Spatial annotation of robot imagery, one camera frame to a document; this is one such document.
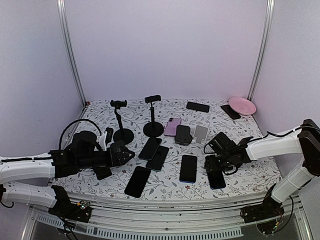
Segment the blue-edged phone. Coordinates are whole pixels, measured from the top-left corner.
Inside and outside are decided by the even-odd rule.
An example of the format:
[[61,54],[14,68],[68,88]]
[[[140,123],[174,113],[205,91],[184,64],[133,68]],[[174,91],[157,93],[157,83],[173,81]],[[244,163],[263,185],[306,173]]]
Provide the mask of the blue-edged phone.
[[209,186],[212,190],[224,189],[226,182],[222,171],[211,171],[207,173]]
[[180,166],[179,181],[184,183],[195,183],[197,179],[198,158],[193,155],[183,155]]

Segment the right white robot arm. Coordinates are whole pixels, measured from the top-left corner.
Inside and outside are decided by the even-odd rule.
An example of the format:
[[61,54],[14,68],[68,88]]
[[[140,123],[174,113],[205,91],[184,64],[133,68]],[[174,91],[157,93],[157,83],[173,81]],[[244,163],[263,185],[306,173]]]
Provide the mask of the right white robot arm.
[[205,170],[225,175],[233,175],[243,164],[267,157],[302,155],[301,162],[268,190],[258,208],[262,218],[269,218],[291,194],[320,175],[320,128],[311,119],[305,119],[301,125],[287,132],[268,132],[258,138],[249,136],[239,143],[220,132],[207,146],[213,152],[205,157]]

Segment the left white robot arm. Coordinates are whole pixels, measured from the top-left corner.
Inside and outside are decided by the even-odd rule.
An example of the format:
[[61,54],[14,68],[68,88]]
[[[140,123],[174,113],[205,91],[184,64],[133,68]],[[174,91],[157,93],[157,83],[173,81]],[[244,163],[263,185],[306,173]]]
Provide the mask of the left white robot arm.
[[36,178],[59,179],[76,175],[82,170],[93,170],[98,180],[112,175],[111,169],[125,165],[135,157],[122,140],[107,146],[112,134],[105,131],[96,136],[81,131],[73,136],[64,149],[22,158],[0,159],[0,200],[40,205],[55,209],[63,216],[74,213],[74,205],[63,187],[40,187],[20,183]]

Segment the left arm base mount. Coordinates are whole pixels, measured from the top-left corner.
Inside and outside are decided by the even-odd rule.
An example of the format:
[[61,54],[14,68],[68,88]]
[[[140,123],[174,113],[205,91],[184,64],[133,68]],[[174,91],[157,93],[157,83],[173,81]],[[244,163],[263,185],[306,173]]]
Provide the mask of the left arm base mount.
[[62,219],[74,220],[82,223],[88,223],[93,209],[90,203],[81,200],[78,203],[72,203],[67,192],[62,186],[52,185],[55,193],[55,204],[48,208],[48,213]]

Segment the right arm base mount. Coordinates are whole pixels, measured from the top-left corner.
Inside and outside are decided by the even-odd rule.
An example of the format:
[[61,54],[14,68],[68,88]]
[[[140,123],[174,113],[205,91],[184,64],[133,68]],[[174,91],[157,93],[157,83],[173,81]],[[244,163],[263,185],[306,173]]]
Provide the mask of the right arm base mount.
[[273,235],[283,220],[284,208],[281,203],[263,200],[256,205],[247,205],[240,210],[245,223],[256,223],[257,230],[263,235]]

